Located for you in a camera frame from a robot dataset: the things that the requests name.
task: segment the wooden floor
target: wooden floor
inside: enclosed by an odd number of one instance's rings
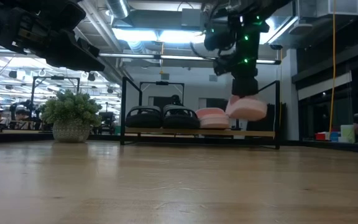
[[[0,144],[0,224],[358,224],[358,154]]]

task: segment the potted plant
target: potted plant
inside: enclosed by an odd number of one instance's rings
[[[70,90],[58,92],[42,108],[42,119],[53,123],[53,137],[60,142],[84,142],[91,126],[100,126],[96,114],[102,107],[91,100],[89,94],[74,95]]]

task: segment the red object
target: red object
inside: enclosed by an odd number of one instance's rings
[[[318,141],[325,141],[326,140],[326,135],[324,133],[314,134],[314,137]]]

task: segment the woven basket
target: woven basket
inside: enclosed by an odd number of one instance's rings
[[[59,142],[85,142],[90,135],[90,125],[68,121],[53,124],[53,137]]]

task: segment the green plant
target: green plant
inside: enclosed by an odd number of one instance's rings
[[[42,119],[47,123],[81,122],[85,125],[100,126],[96,113],[102,108],[91,100],[89,94],[74,95],[70,90],[58,92],[57,97],[48,100],[42,109]]]

